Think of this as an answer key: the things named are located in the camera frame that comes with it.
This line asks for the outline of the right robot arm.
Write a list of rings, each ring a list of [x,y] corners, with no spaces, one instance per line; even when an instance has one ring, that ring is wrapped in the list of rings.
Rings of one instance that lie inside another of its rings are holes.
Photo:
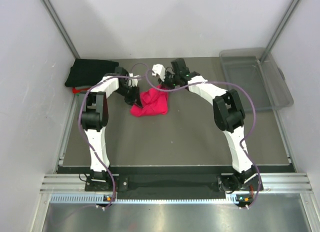
[[[233,183],[239,190],[244,190],[257,180],[257,191],[262,188],[262,179],[258,166],[250,158],[245,134],[246,114],[238,94],[247,92],[238,85],[233,89],[220,88],[220,82],[209,81],[198,72],[191,72],[183,58],[171,62],[172,71],[163,65],[152,67],[152,75],[164,86],[163,91],[173,92],[187,89],[209,102],[213,108],[214,122],[227,140],[234,169]]]

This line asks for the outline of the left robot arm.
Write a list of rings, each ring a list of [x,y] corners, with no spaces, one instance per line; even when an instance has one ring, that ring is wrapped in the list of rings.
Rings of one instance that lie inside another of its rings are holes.
[[[113,73],[105,74],[97,84],[80,92],[81,101],[78,128],[89,145],[90,171],[85,173],[85,191],[111,191],[115,189],[115,179],[110,171],[107,155],[106,127],[109,121],[107,98],[117,92],[129,105],[142,105],[138,81],[142,76],[129,73],[117,67]]]

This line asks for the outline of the pink t shirt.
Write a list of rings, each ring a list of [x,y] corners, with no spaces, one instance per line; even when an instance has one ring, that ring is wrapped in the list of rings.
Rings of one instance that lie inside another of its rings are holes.
[[[130,113],[135,117],[165,115],[169,110],[168,99],[167,92],[150,88],[140,93],[142,106],[133,105]]]

